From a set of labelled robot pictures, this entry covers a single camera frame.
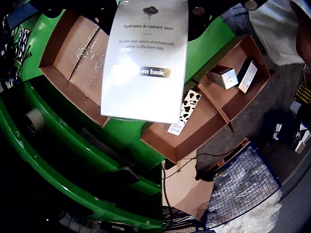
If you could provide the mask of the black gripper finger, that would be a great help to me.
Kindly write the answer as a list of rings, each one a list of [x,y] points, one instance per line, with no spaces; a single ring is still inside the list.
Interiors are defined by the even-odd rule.
[[[264,0],[189,0],[188,40],[199,38],[210,23],[231,7],[241,4],[246,10],[256,10]]]
[[[110,35],[118,6],[115,0],[42,0],[41,4],[41,12],[49,18],[70,10],[93,21],[107,35]]]

